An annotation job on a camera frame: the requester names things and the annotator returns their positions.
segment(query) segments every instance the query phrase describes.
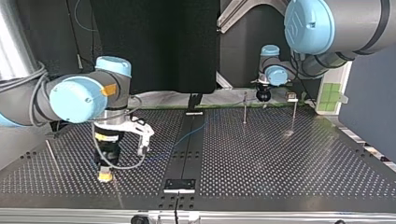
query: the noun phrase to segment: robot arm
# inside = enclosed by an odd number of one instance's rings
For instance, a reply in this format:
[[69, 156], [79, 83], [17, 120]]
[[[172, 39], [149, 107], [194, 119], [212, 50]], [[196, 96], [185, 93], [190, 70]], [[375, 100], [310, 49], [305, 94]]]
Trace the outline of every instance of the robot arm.
[[290, 62], [277, 46], [262, 48], [258, 82], [280, 86], [294, 79], [322, 77], [359, 55], [396, 44], [396, 2], [391, 0], [292, 0], [285, 14]]
[[140, 135], [137, 154], [143, 159], [149, 151], [149, 139], [154, 135], [146, 122], [132, 117], [133, 111], [127, 110], [131, 68], [123, 59], [100, 57], [96, 70], [85, 75], [65, 76], [47, 83], [47, 73], [43, 72], [39, 79], [3, 81], [0, 125], [92, 121], [99, 180], [110, 181], [111, 169], [124, 168], [117, 166], [121, 151], [119, 142], [124, 133]]

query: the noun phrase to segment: black metal table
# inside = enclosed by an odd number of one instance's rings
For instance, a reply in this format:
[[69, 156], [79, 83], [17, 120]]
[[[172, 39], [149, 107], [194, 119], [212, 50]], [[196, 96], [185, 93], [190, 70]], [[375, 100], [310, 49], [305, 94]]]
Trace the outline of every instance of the black metal table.
[[[155, 135], [143, 165], [96, 180], [89, 124], [79, 124], [0, 172], [0, 207], [396, 214], [396, 174], [311, 109], [142, 110]], [[201, 128], [174, 144], [187, 133]], [[134, 164], [126, 134], [120, 165]], [[168, 179], [195, 193], [165, 194]]]

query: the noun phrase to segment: metal optical breadboard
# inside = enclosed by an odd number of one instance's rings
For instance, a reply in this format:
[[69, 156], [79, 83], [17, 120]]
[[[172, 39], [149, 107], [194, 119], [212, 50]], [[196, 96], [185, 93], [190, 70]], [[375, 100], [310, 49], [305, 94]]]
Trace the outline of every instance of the metal optical breadboard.
[[[92, 160], [95, 149], [91, 124], [79, 124], [50, 141], [50, 147], [25, 155], [0, 173], [0, 206], [157, 209], [183, 111], [147, 110], [135, 114], [146, 119], [155, 132], [142, 166], [117, 171], [115, 181], [100, 183]], [[120, 166], [138, 163], [137, 144], [138, 135], [125, 134], [120, 142]]]
[[311, 109], [243, 116], [206, 110], [194, 210], [396, 213], [396, 174]]

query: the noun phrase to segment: black curtain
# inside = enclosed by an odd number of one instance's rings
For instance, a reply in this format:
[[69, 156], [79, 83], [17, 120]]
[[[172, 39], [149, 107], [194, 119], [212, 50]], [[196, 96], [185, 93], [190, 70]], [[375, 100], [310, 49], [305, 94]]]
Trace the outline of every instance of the black curtain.
[[103, 54], [133, 65], [132, 92], [216, 88], [219, 0], [91, 0]]

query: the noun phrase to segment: light blue robot joint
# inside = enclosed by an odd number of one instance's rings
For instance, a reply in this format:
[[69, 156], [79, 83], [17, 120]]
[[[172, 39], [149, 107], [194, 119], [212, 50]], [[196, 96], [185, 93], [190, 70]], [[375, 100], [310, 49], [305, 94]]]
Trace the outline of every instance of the light blue robot joint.
[[132, 77], [132, 65], [125, 59], [102, 56], [96, 60], [96, 69], [107, 70], [126, 77]]
[[268, 67], [265, 70], [265, 75], [267, 76], [269, 83], [273, 86], [278, 87], [288, 83], [288, 72], [281, 66], [272, 65]]
[[276, 45], [266, 45], [262, 47], [262, 53], [261, 56], [279, 56], [280, 53], [280, 48]]
[[102, 114], [107, 107], [104, 87], [90, 77], [70, 77], [50, 92], [49, 102], [55, 114], [72, 123], [82, 123]]
[[290, 1], [285, 14], [285, 27], [288, 44], [298, 53], [324, 53], [335, 38], [334, 17], [323, 0]]

